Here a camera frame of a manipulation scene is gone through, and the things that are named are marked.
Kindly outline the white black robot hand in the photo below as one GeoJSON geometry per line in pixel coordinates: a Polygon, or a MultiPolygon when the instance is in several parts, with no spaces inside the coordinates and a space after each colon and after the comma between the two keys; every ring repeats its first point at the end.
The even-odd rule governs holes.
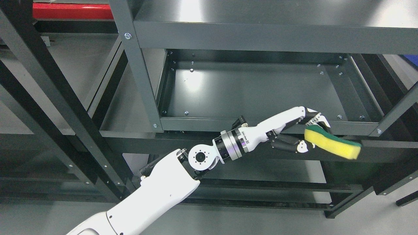
{"type": "Polygon", "coordinates": [[[319,126],[326,131],[330,130],[330,124],[325,116],[320,112],[297,106],[287,111],[283,111],[272,116],[254,127],[240,127],[247,152],[253,151],[260,143],[267,142],[273,137],[272,143],[283,142],[284,145],[291,146],[295,153],[307,153],[309,148],[315,148],[315,144],[308,144],[304,140],[292,140],[290,136],[280,137],[280,133],[294,125],[319,126]]]}

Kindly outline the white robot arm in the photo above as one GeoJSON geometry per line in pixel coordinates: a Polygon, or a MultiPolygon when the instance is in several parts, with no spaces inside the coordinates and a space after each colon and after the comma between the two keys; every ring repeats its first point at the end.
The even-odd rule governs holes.
{"type": "Polygon", "coordinates": [[[211,145],[199,144],[189,152],[175,150],[164,156],[142,177],[140,187],[111,209],[94,214],[74,229],[70,235],[139,235],[155,220],[187,198],[200,185],[200,180],[184,168],[180,157],[202,173],[218,162],[236,160],[266,140],[260,125],[239,125],[223,131],[211,145]]]}

